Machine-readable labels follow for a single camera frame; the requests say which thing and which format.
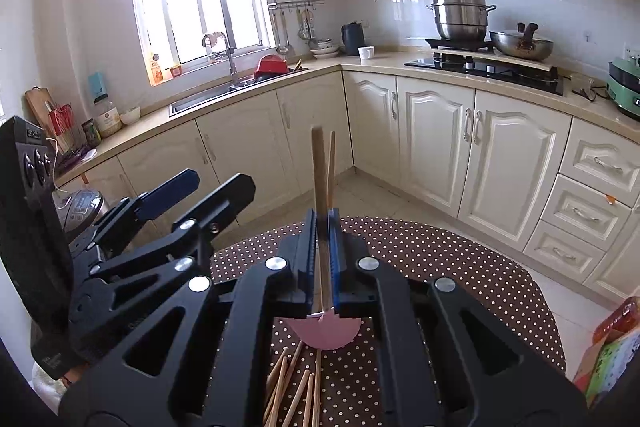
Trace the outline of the wooden chopstick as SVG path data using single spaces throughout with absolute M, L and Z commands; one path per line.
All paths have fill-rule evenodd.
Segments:
M 303 376 L 300 379 L 300 382 L 296 387 L 296 392 L 295 392 L 295 395 L 294 395 L 294 397 L 292 399 L 292 402 L 291 402 L 290 406 L 288 407 L 288 410 L 286 411 L 286 415 L 285 415 L 284 421 L 282 423 L 282 427 L 288 427 L 289 425 L 291 425 L 293 417 L 294 417 L 294 414 L 295 414 L 295 412 L 297 410 L 297 407 L 299 405 L 299 402 L 303 398 L 303 394 L 307 390 L 309 377 L 310 377 L 310 370 L 309 369 L 305 369 L 304 373 L 303 373 Z
M 322 351 L 317 350 L 314 358 L 314 377 L 309 378 L 307 398 L 303 416 L 304 427 L 319 427 L 321 413 L 321 362 Z
M 334 207 L 334 173 L 335 173 L 336 133 L 330 133 L 329 161 L 326 169 L 326 205 L 328 210 Z
M 277 425 L 278 417 L 280 415 L 280 406 L 284 398 L 286 389 L 288 389 L 288 384 L 293 377 L 298 359 L 302 354 L 303 347 L 303 341 L 299 340 L 292 355 L 288 354 L 288 358 L 283 362 L 280 378 L 273 390 L 270 399 L 266 401 L 264 416 L 262 417 L 262 425 Z
M 280 378 L 280 373 L 282 369 L 283 362 L 288 358 L 288 347 L 284 347 L 277 359 L 277 362 L 274 363 L 273 368 L 271 369 L 266 384 L 266 400 L 269 400 L 276 384 Z
M 316 208 L 316 230 L 318 237 L 317 273 L 320 284 L 321 310 L 329 311 L 333 306 L 331 288 L 331 262 L 328 225 L 328 176 L 326 175 L 326 148 L 320 126 L 311 128 L 312 170 L 314 170 L 314 208 Z

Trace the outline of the kitchen faucet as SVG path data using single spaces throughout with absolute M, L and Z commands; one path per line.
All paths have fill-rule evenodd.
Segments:
M 219 41 L 224 44 L 224 47 L 216 51 L 215 48 Z M 201 45 L 206 51 L 209 63 L 219 62 L 223 58 L 227 61 L 230 81 L 233 86 L 237 86 L 240 82 L 240 77 L 235 62 L 233 61 L 234 49 L 230 46 L 226 34 L 223 31 L 208 32 L 203 35 Z

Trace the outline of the rice cooker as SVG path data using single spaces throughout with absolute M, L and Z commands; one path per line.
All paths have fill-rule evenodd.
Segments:
M 68 243 L 91 227 L 108 210 L 103 195 L 93 188 L 83 188 L 65 194 L 57 191 L 53 194 L 53 200 Z

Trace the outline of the small dark jar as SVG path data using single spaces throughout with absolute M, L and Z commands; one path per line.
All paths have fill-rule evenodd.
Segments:
M 99 128 L 93 119 L 89 119 L 81 124 L 81 129 L 85 133 L 88 147 L 97 148 L 102 142 Z

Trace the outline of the large glass jar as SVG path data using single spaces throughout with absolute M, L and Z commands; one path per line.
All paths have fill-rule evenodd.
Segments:
M 122 129 L 119 111 L 107 93 L 103 93 L 93 101 L 94 121 L 105 139 Z

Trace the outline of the white bowl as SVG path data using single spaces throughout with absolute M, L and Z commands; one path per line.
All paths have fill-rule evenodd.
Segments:
M 136 106 L 127 110 L 127 112 L 119 115 L 120 121 L 125 126 L 131 126 L 135 124 L 141 117 L 141 107 Z

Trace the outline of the brown polka dot tablecloth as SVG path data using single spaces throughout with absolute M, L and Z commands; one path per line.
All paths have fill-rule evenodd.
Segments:
M 335 313 L 309 315 L 312 258 L 329 255 Z M 257 426 L 272 336 L 304 326 L 346 327 L 327 345 L 304 337 L 320 365 L 314 377 L 325 426 L 575 426 L 580 392 L 451 277 L 406 277 L 346 233 L 340 215 L 309 217 L 277 254 L 230 283 L 228 323 L 212 389 L 221 426 Z

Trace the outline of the pink cylindrical cup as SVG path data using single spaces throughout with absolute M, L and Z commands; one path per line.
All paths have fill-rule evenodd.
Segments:
M 286 325 L 308 347 L 337 350 L 354 340 L 362 324 L 361 319 L 343 319 L 333 308 L 307 315 L 304 319 L 285 319 Z

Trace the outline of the steel sink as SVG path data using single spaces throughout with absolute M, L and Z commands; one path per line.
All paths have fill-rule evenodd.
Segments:
M 277 74 L 262 74 L 258 75 L 256 78 L 246 77 L 238 81 L 221 83 L 219 86 L 205 89 L 201 92 L 186 96 L 181 100 L 171 103 L 168 108 L 168 116 L 177 116 L 192 108 L 215 101 L 217 98 L 222 98 L 228 94 L 235 94 L 236 92 L 257 86 L 259 83 L 263 83 L 277 77 Z

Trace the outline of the wooden cutting board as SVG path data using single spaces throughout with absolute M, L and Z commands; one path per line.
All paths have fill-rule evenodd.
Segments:
M 35 115 L 39 126 L 46 132 L 50 139 L 55 139 L 63 155 L 70 153 L 73 143 L 68 139 L 68 135 L 63 134 L 61 138 L 56 134 L 49 114 L 55 108 L 53 98 L 47 88 L 33 87 L 25 92 L 27 105 Z

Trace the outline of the colourful carton box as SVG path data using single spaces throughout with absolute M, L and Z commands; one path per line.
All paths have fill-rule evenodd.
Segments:
M 588 407 L 611 392 L 639 352 L 639 297 L 628 297 L 593 332 L 573 378 Z

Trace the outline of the red dish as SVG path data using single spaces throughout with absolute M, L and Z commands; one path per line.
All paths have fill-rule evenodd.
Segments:
M 254 78 L 273 78 L 286 75 L 289 72 L 288 63 L 283 57 L 278 54 L 267 54 L 259 60 L 254 72 Z

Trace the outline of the stacked white bowls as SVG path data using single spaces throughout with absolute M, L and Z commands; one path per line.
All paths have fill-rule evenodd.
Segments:
M 323 60 L 339 56 L 341 48 L 332 39 L 318 39 L 311 43 L 310 53 L 317 60 Z

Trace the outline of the white mug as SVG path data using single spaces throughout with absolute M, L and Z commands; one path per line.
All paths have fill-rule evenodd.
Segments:
M 375 57 L 375 47 L 360 46 L 360 48 L 358 49 L 358 54 L 361 61 L 370 61 L 373 57 Z

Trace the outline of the black electric kettle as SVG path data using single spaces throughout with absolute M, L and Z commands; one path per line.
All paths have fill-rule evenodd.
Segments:
M 352 22 L 343 25 L 341 34 L 346 55 L 357 56 L 359 49 L 366 46 L 362 23 Z

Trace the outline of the black gas stove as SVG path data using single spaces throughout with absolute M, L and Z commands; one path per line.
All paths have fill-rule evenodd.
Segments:
M 555 66 L 503 54 L 490 41 L 426 39 L 426 43 L 431 55 L 405 62 L 406 66 L 455 72 L 563 95 L 564 81 Z

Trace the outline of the green electric cooker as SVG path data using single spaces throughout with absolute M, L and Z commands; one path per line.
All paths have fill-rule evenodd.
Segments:
M 640 72 L 637 60 L 616 57 L 608 63 L 608 97 L 620 113 L 640 118 Z

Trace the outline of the steel wok with lid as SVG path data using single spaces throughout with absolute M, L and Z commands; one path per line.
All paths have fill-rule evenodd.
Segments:
M 543 61 L 551 56 L 554 44 L 549 39 L 536 36 L 538 28 L 536 23 L 518 23 L 515 30 L 492 30 L 489 35 L 491 43 L 504 55 Z

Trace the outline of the steel stacked steamer pot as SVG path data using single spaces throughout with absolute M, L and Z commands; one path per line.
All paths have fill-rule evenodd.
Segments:
M 486 0 L 432 0 L 439 35 L 450 41 L 479 42 L 486 37 L 488 14 L 497 9 Z

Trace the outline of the utensil rail with ladles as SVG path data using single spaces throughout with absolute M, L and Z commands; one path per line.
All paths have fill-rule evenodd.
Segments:
M 267 0 L 274 45 L 282 56 L 293 56 L 293 38 L 310 50 L 318 49 L 314 12 L 324 0 Z

